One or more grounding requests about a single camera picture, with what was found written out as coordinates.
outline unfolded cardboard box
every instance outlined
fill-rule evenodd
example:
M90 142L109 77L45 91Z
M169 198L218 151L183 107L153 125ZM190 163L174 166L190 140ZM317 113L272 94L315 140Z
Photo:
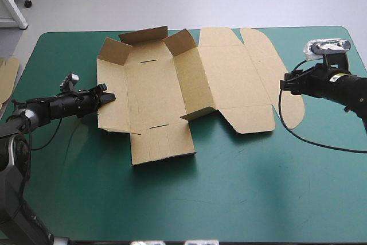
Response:
M238 133L275 128L279 80L287 72L270 40L241 29L203 28L199 46L185 29L167 27L106 38L97 78L116 100L98 113L98 127L130 133L132 164L195 152L188 121L219 110ZM284 117L304 116L300 96L284 95Z

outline black cable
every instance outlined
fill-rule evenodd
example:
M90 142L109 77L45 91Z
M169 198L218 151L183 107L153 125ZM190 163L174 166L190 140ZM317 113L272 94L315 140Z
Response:
M46 144L44 144L43 146L41 146L41 147L37 147L37 148L35 148L35 149L32 149L32 150L40 150L40 149L43 149L44 147L46 147L46 146L48 146L51 142L52 142L52 140L53 140L53 138L56 136L56 134L57 134L57 132L58 132L58 129L60 128L60 125L61 125L61 121L62 121L63 119L62 118L60 118L60 120L59 120L59 122L58 122L58 125L57 125L57 127L56 127L56 129L55 129L55 132L53 133L53 135L52 135L52 137L50 138L50 140L48 140L48 142L46 143Z
M299 64L297 64L297 66L292 70L292 72L296 71L298 69L298 67L300 67L302 64L308 62L308 60L304 60L304 61L301 61Z
M300 62L294 69L293 71L296 71L298 67L300 67L302 64L306 63L307 60L304 60L302 62ZM301 141L305 142L305 143L309 143L311 145L314 146L319 146L319 147L324 147L326 149L333 149L333 150L339 150L339 151L347 151L347 152L353 152L353 153L367 153L367 150L355 150L355 149L345 149L342 147L336 147L336 146L329 146L329 145L324 145L322 143L316 143L313 141L309 141L301 136L299 136L298 134L294 133L285 123L284 119L283 119L283 114L282 114L282 93L283 90L280 90L279 92L279 100L278 100L278 110L279 110L279 118L280 118L280 122L282 123L282 125L284 126L284 128L290 133L292 134L294 137L296 137L297 139L300 139Z

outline cardboard piece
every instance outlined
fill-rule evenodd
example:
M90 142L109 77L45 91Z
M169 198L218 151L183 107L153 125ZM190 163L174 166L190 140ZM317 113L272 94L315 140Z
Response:
M97 78L116 100L98 111L98 127L130 133L132 164L195 152L185 105L163 38L167 27L106 38Z
M241 35L245 44L230 28L203 28L197 46L186 29L167 37L164 26L106 38L97 79L116 100L100 108L98 127L131 134L133 165L194 153L188 121L215 110L238 133L273 130L285 66L265 35ZM304 114L293 97L283 107L291 126Z
M264 33L250 28L240 29L240 33L270 101L279 114L279 80L284 79L288 70ZM302 97L294 96L290 91L283 91L282 111L287 126L291 129L296 127L304 117Z
M271 101L243 43L230 28L203 28L199 47L187 30L165 39L192 120L219 110L238 133L275 128Z
M13 93L15 78L19 69L19 60L11 57L5 62L5 59L0 57L0 109L4 102L10 98Z

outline cardboard flap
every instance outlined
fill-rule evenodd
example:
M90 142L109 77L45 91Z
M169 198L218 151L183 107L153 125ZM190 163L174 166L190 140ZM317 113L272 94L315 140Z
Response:
M205 107L215 108L198 49L193 48L173 59L186 113L190 114Z
M119 34L121 42L130 45L151 40L163 40L167 36L168 36L167 26L145 29L126 34Z
M189 125L174 125L143 130L131 134L132 164L137 165L195 152Z
M271 105L219 109L219 112L240 134L272 131L275 129Z
M186 29L164 39L164 42L173 56L177 56L196 47L194 38Z
M181 116L182 119L185 119L185 120L195 120L197 118L200 118L202 116L205 116L209 113L212 113L213 111L216 111L215 108L211 107L211 106L208 106L208 107L204 107L203 109L200 109L200 110L196 110L194 112L191 112L191 113L188 113L184 116Z
M240 30L244 40L244 45L251 56L251 60L256 67L257 73L267 91L270 101L279 114L278 97L279 82L284 79L284 74L288 72L287 68L272 42L262 32L242 28ZM289 92L283 93L282 111L284 121L289 128L294 128L302 121L304 117L304 103L301 96L293 96Z
M11 57L5 62L4 58L0 58L0 105L7 101L13 93L18 69L19 59Z
M129 53L131 52L131 48L131 45L106 37L99 52L98 59L124 65Z
M236 34L228 27L202 28L200 47L243 46Z
M107 131L130 133L125 68L122 65L97 59L97 82L105 83L116 100L98 108L98 128Z

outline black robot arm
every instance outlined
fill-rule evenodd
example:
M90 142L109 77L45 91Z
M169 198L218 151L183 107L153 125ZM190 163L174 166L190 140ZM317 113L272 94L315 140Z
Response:
M311 142L290 130L282 117L282 92L290 91L293 95L308 95L324 98L343 105L346 112L353 111L360 117L367 131L367 78L352 75L346 52L350 42L342 39L309 41L305 48L306 60L299 63L293 71L286 73L280 81L279 115L282 125L296 138L316 146L328 149L367 153L366 150L344 149ZM307 70L298 69L311 60L321 60Z
M67 238L54 237L23 199L24 186L30 177L32 146L24 134L54 119L74 115L81 118L115 100L114 94L104 92L105 84L75 91L78 81L77 75L69 74L60 85L60 94L25 103L13 102L12 116L0 126L0 230L16 245L68 243Z

